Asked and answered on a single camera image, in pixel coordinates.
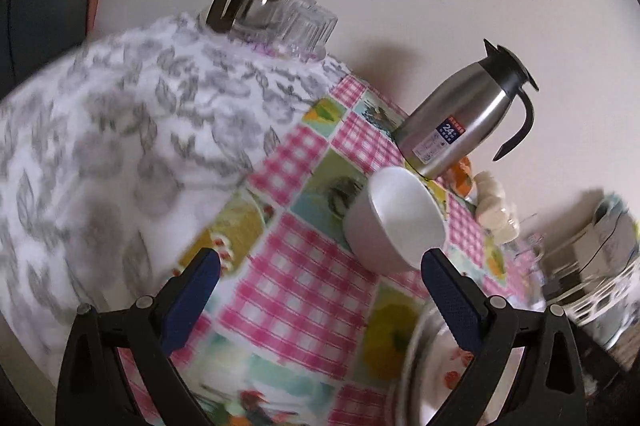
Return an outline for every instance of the gray leaf pattern blanket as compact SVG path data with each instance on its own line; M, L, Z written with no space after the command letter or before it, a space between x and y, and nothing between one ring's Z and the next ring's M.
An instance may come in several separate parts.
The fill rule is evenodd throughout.
M154 294L176 259L348 71L189 14L85 43L0 104L0 311L53 382L75 309Z

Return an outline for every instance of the pink checkered tablecloth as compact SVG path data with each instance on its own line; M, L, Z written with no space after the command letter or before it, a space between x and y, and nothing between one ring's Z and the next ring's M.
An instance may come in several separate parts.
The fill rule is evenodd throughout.
M353 76L318 106L195 243L223 244L228 267L172 359L216 426L255 425L258 409L268 424L384 424L428 297L417 271L380 277L357 262L335 196L404 164L390 134L406 115ZM452 262L462 255L471 262L457 267L474 266L485 292L517 297L522 284L495 272L495 248L468 209L444 196ZM132 380L146 418L159 424L139 376Z

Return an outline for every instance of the printed illustration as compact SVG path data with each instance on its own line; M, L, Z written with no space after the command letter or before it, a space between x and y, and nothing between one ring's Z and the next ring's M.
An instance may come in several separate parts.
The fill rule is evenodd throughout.
M213 336L192 390L216 426L322 425L334 387Z
M354 381L387 388L400 376L419 314L417 301L380 283L356 360Z
M484 237L484 264L488 275L499 284L506 286L507 268L504 256L490 236Z
M400 126L404 120L404 117L370 90L366 91L353 111L362 116L369 124L385 133L389 139L391 139L393 130Z
M210 247L220 256L222 276L233 275L240 269L273 214L271 205L248 189L240 188L213 224L200 234L181 257L180 267L186 268L201 248Z
M473 172L469 157L463 157L452 164L442 175L444 185L461 199L467 198L474 187Z
M353 164L329 149L291 211L348 249L342 218L366 182Z
M346 111L335 99L322 98L303 116L302 121L328 138Z

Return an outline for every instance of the black pitcher lid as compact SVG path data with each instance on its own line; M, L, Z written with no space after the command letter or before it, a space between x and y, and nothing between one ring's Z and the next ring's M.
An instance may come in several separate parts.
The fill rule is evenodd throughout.
M515 98L518 90L527 82L536 91L539 90L527 67L513 52L501 45L496 48L488 40L484 40L484 48L486 57L479 61L480 66L500 85L509 99Z

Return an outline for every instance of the dish rack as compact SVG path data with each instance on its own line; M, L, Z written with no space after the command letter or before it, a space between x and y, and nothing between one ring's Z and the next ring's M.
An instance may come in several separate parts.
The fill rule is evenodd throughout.
M619 275L578 284L559 297L548 301L548 304L562 305L568 317L581 327L607 312L638 286L640 286L640 256L636 255ZM579 290L587 294L576 301L571 301L572 295Z

